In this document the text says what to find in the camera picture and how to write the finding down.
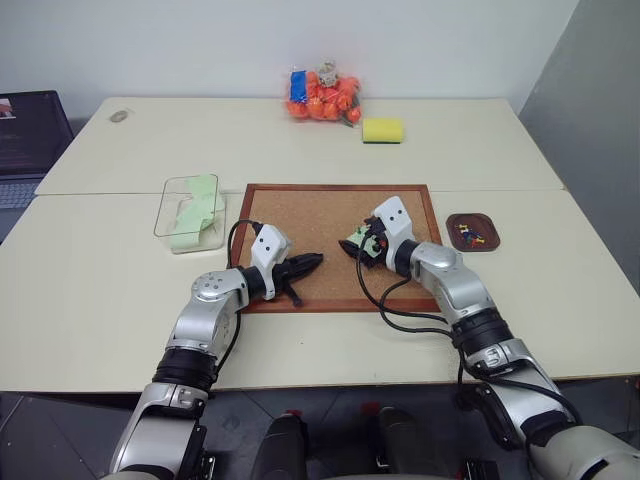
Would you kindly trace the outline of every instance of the laptop keyboard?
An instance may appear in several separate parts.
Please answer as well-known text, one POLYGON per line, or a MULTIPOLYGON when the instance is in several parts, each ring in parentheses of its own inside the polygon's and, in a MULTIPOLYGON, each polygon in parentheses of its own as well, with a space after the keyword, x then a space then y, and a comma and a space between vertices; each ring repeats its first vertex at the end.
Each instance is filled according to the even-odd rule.
POLYGON ((28 207, 38 183, 0 183, 0 209, 28 207))

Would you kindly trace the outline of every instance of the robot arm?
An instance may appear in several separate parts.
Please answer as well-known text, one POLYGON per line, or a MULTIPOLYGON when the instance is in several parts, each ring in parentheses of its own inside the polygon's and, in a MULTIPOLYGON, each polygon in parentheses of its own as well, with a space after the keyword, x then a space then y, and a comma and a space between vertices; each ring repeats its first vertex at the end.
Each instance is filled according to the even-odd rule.
POLYGON ((466 403, 482 411, 504 448, 527 446, 548 479, 634 478, 640 452, 593 427, 561 396, 524 342, 514 338, 480 278, 455 250, 418 243, 399 197, 378 206, 371 235, 387 239, 387 268, 430 291, 451 326, 465 369, 483 383, 467 389, 466 403))
POLYGON ((120 437, 108 478, 212 478, 215 459, 204 451, 206 428, 198 421, 231 343, 236 312, 261 296, 293 292, 289 281, 322 261, 320 254, 285 260, 290 247, 291 241, 276 227, 262 225, 249 268, 209 272, 193 282, 152 383, 120 437))

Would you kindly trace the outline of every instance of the cork board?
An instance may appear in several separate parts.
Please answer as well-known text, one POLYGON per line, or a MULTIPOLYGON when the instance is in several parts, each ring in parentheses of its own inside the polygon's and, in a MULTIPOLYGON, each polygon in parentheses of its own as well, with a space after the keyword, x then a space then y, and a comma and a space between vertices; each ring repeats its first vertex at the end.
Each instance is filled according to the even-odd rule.
MULTIPOLYGON (((442 244, 426 185, 269 185, 249 184, 240 218, 276 225, 293 241, 289 255, 322 253, 322 264, 295 282, 304 305, 295 308, 286 295, 269 302, 253 303, 248 312, 365 312, 377 311, 364 296, 355 271, 355 260, 338 245, 351 235, 371 211, 387 198, 398 195, 413 221, 420 241, 442 244)), ((234 264, 249 265, 255 234, 241 225, 233 242, 234 264)), ((376 298, 401 278, 383 265, 363 266, 367 287, 376 298)), ((438 306, 417 283, 394 291, 385 305, 398 310, 437 312, 438 306)))

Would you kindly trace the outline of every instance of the laptop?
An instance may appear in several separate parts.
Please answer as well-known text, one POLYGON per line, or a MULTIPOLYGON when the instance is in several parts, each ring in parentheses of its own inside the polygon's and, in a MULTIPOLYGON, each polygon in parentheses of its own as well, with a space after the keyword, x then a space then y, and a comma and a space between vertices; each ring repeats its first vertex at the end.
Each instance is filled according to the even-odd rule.
POLYGON ((0 93, 0 242, 72 140, 55 91, 0 93))

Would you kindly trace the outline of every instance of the yellow sponge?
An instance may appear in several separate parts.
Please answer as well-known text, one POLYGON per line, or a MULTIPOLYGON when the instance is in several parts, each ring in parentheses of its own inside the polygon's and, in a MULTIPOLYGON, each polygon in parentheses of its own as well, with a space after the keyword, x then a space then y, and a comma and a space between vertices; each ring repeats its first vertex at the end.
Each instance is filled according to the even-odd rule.
POLYGON ((365 118, 362 121, 364 143, 401 143, 404 124, 399 118, 365 118))

